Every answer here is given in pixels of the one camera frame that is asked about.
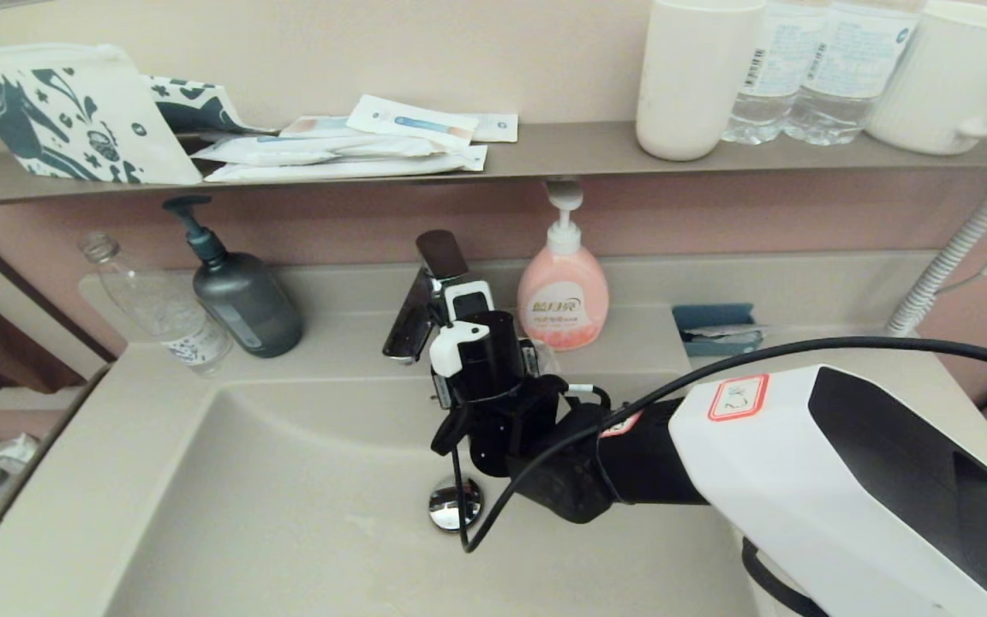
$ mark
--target sink basin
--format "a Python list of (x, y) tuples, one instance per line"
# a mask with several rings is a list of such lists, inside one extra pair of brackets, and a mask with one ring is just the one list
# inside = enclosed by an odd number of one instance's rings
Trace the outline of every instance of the sink basin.
[[(600, 383), (623, 399), (665, 376), (633, 379)], [(706, 506), (616, 505), (575, 526), (517, 496), (463, 554), (426, 512), (451, 474), (428, 450), (432, 395), (418, 378), (219, 390), (106, 616), (755, 614)], [(493, 504), (506, 480), (467, 471)]]

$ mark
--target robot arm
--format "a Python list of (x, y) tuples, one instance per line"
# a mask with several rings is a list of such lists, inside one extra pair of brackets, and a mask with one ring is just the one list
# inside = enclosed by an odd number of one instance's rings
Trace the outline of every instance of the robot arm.
[[(753, 579), (795, 612), (987, 616), (987, 466), (860, 376), (815, 366), (704, 383), (601, 433), (612, 411), (526, 370), (508, 313), (442, 336), (431, 357), (451, 413), (434, 450), (469, 436), (479, 470), (561, 518), (709, 503), (747, 536)], [(571, 410), (555, 422), (559, 396)]]

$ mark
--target shelf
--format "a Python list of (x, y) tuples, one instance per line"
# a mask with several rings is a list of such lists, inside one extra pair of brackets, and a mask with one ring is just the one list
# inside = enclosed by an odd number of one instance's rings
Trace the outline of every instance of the shelf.
[[(936, 157), (909, 153), (861, 135), (855, 143), (818, 147), (781, 137), (762, 146), (720, 144), (708, 157), (670, 163), (638, 147), (634, 122), (532, 124), (521, 126), (520, 143), (491, 144), (486, 171), (441, 175), (326, 180), (320, 183), (482, 183), (482, 181), (550, 176), (653, 176), (674, 173), (745, 171), (873, 171), (873, 169), (987, 169), (987, 141), (969, 153)], [(246, 187), (276, 188), (309, 183), (204, 183), (199, 187), (164, 184), (88, 183), (28, 175), (8, 153), (0, 153), (0, 204), (33, 203), (62, 198), (113, 195), (167, 195), (175, 192), (223, 191)]]

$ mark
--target white cup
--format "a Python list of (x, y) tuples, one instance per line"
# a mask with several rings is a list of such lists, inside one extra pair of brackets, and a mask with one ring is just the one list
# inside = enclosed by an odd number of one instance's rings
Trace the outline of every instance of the white cup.
[(932, 155), (987, 140), (987, 7), (928, 3), (866, 132)]
[(654, 0), (638, 94), (638, 143), (669, 160), (721, 141), (756, 45), (764, 0)]

